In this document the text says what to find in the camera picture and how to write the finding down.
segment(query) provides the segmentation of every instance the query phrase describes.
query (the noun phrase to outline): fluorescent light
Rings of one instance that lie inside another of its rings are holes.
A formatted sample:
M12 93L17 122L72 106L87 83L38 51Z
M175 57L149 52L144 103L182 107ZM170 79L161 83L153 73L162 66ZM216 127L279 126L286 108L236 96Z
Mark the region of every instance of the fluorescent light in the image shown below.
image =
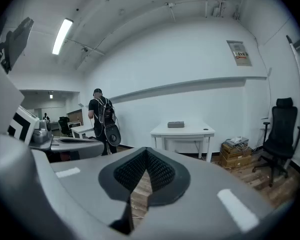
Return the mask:
M73 23L73 21L71 19L68 19L68 18L64 19L64 21L60 27L59 33L56 36L56 40L55 40L53 50L52 50L53 54L56 54L56 55L59 54L61 46L65 40L65 37L66 37L72 23Z

